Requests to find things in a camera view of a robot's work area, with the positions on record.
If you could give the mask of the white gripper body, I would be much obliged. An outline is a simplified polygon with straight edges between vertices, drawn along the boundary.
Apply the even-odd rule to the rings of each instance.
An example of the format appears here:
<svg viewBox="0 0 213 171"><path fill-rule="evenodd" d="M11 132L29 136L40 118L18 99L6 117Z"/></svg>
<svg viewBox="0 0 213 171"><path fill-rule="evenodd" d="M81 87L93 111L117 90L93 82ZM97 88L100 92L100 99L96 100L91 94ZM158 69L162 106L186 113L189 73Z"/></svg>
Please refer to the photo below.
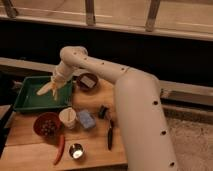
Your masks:
<svg viewBox="0 0 213 171"><path fill-rule="evenodd" d="M71 78L74 68L61 61L53 70L51 83L54 89L62 88Z"/></svg>

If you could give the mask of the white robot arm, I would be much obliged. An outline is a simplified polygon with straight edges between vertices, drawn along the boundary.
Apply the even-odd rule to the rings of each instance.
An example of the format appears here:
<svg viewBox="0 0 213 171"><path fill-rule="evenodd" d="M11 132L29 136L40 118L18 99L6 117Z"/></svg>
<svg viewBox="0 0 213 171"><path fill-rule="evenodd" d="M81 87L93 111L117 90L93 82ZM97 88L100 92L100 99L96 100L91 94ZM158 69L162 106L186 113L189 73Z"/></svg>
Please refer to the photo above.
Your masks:
<svg viewBox="0 0 213 171"><path fill-rule="evenodd" d="M81 46L66 46L53 71L55 81L84 68L114 85L114 103L128 171L180 171L162 109L158 78L147 72L90 57Z"/></svg>

